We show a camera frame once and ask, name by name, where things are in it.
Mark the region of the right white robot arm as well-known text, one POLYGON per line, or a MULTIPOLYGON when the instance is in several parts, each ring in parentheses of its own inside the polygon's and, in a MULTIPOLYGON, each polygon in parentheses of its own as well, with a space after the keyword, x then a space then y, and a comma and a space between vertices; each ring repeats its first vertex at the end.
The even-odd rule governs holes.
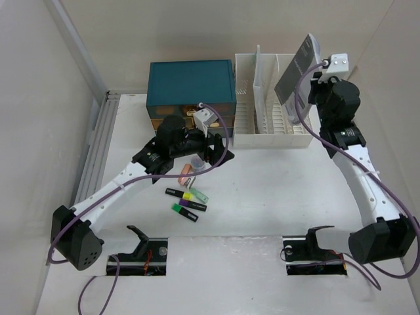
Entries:
POLYGON ((366 140, 354 122, 360 106, 355 84, 315 72, 308 101, 320 117, 320 137, 341 170, 358 206, 362 229, 350 233, 348 247, 357 262, 376 263, 402 258, 415 239, 413 224, 379 185, 366 140))

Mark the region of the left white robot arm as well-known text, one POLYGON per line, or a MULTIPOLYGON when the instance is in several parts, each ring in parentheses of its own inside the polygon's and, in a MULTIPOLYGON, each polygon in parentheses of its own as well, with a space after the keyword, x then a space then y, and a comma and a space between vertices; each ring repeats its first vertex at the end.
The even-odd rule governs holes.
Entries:
POLYGON ((108 184, 72 207, 60 206, 52 214, 51 245, 47 260, 57 264, 53 252, 63 256, 79 271, 91 267, 101 256, 104 241, 98 233, 112 214, 132 197, 170 178, 177 158, 197 154, 214 169, 234 158, 228 141, 220 134, 212 135, 208 126, 226 123, 219 114, 203 109, 194 114, 195 128, 188 129, 183 118, 169 115, 163 119, 156 135, 108 184))

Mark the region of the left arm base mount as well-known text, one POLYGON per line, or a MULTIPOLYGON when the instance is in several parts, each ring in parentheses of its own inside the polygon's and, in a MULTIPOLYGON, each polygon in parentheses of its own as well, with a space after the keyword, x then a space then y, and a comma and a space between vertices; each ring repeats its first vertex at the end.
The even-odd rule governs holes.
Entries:
POLYGON ((115 254, 119 261, 119 276, 165 276, 167 273, 167 238, 149 238, 134 225, 127 225, 138 238, 136 247, 115 254))

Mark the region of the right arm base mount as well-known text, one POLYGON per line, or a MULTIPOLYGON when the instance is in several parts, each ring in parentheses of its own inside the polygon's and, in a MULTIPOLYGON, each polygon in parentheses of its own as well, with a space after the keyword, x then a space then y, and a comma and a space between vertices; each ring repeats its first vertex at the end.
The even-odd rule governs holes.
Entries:
POLYGON ((318 245, 317 231, 333 226, 309 228, 304 236, 283 236, 281 255, 288 276, 347 275, 342 254, 318 245))

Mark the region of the grey Canon setup guide booklet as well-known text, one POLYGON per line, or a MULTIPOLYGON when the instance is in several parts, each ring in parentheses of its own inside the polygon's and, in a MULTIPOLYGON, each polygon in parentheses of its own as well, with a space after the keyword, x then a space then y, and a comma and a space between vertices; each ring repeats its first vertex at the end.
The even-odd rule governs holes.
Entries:
MULTIPOLYGON (((295 108, 296 84, 309 68, 319 64, 321 61, 321 49, 319 42, 311 33, 309 33, 274 87, 274 91, 280 101, 280 104, 286 110, 287 118, 290 124, 298 125, 301 123, 296 114, 295 108)), ((308 103, 308 96, 310 92, 310 78, 313 76, 315 71, 316 70, 312 70, 309 72, 300 85, 298 94, 299 111, 303 119, 306 118, 311 107, 308 103)))

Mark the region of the clear mesh document pouch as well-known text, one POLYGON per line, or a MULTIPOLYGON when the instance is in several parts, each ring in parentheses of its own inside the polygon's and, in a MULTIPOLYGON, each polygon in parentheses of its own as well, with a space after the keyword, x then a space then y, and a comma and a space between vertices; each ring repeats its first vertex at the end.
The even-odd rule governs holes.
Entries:
POLYGON ((253 96, 255 103, 255 117, 258 134, 264 134, 264 102, 263 102, 263 81, 261 68, 261 48, 257 45, 255 53, 255 73, 253 80, 253 96))

